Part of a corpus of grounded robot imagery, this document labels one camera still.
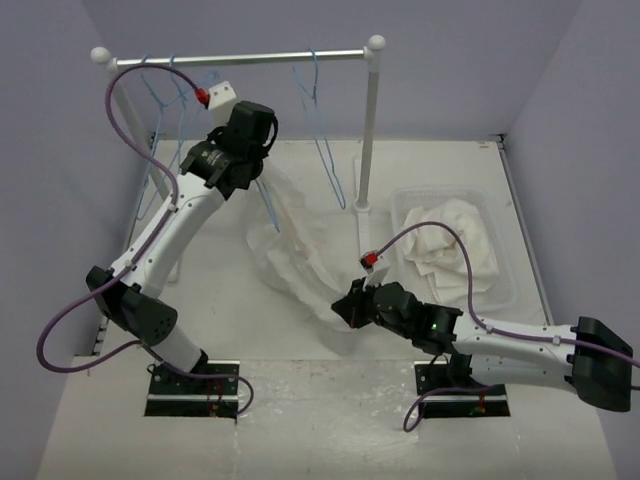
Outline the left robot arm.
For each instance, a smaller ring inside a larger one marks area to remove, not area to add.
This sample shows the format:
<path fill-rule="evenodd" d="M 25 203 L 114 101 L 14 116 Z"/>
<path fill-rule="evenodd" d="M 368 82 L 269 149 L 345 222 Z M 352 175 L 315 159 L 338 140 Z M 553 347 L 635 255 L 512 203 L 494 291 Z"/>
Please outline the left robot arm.
<path fill-rule="evenodd" d="M 237 103 L 227 124 L 188 151 L 171 195 L 131 249 L 108 269 L 94 267 L 86 277 L 100 311 L 173 368 L 172 380 L 187 393 L 207 383 L 206 354 L 184 333 L 177 311 L 160 295 L 205 221 L 262 173 L 277 134 L 271 108 Z"/>

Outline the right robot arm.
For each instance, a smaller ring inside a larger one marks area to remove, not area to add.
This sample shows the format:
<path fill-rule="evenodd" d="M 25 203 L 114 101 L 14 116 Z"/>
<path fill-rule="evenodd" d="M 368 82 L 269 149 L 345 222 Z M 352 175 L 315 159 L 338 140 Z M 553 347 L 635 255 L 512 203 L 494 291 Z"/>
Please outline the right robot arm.
<path fill-rule="evenodd" d="M 368 286 L 362 279 L 331 309 L 352 329 L 375 324 L 428 355 L 448 356 L 438 379 L 459 393 L 524 384 L 564 390 L 602 410 L 631 408 L 633 349 L 598 319 L 582 317 L 575 326 L 478 319 L 423 303 L 397 282 Z"/>

